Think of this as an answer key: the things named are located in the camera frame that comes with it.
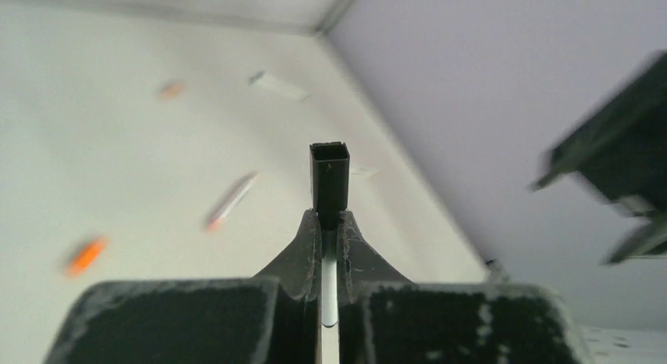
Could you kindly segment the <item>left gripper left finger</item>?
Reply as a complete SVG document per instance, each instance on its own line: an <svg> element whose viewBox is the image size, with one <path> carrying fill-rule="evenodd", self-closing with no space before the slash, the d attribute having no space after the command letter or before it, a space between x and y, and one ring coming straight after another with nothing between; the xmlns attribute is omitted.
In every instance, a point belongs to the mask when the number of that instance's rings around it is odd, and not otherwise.
<svg viewBox="0 0 667 364"><path fill-rule="evenodd" d="M321 230L249 278L103 281L74 302L48 363L318 363Z"/></svg>

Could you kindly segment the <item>black pen cap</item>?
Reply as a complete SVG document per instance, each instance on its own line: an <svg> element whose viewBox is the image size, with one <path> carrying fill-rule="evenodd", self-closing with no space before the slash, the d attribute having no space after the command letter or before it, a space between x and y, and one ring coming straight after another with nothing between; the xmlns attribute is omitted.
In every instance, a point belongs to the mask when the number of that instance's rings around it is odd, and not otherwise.
<svg viewBox="0 0 667 364"><path fill-rule="evenodd" d="M350 154L344 142L310 144L311 198L323 230L336 230L348 208Z"/></svg>

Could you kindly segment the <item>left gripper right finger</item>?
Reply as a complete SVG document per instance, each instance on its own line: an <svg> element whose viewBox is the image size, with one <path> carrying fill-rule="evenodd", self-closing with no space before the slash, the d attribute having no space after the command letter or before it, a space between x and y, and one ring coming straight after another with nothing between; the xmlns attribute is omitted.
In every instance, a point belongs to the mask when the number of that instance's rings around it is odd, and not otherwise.
<svg viewBox="0 0 667 364"><path fill-rule="evenodd" d="M364 238L337 228L343 363L589 363L562 299L536 285L416 283Z"/></svg>

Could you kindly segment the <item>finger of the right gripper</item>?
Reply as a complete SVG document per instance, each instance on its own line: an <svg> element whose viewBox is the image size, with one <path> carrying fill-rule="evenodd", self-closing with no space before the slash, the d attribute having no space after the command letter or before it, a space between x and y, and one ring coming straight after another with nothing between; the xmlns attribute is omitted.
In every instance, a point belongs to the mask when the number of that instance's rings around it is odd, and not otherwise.
<svg viewBox="0 0 667 364"><path fill-rule="evenodd" d="M658 51L634 79L546 153L544 189L578 173L630 215L666 212L666 52Z"/></svg>
<svg viewBox="0 0 667 364"><path fill-rule="evenodd" d="M629 259L666 256L666 219L655 219L627 237L603 259L604 265L617 265Z"/></svg>

